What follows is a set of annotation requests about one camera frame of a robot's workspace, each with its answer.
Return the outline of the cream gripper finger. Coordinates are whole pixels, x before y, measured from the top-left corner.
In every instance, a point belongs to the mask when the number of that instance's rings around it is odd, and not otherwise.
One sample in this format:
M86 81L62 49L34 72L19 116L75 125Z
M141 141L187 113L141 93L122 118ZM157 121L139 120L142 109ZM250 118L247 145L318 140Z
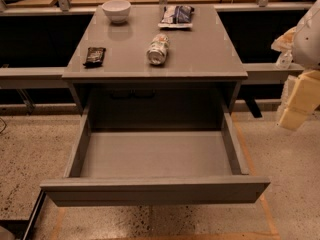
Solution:
M278 125L297 130L320 106L320 71L308 70L300 74Z
M289 101L290 95L295 86L296 79L297 79L296 76L289 75L287 80L284 83L281 98L280 98L281 103L277 109L277 120L280 120L282 115L284 114L284 110L287 107L287 103Z

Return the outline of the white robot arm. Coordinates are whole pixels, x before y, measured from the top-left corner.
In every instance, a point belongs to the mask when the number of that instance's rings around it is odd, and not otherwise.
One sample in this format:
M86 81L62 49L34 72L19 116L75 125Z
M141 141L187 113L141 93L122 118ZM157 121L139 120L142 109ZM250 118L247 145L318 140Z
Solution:
M278 69L288 69L291 62L305 71L293 78L291 92L284 93L278 125L297 130L320 105L320 0L317 0L298 24L271 45L280 55Z

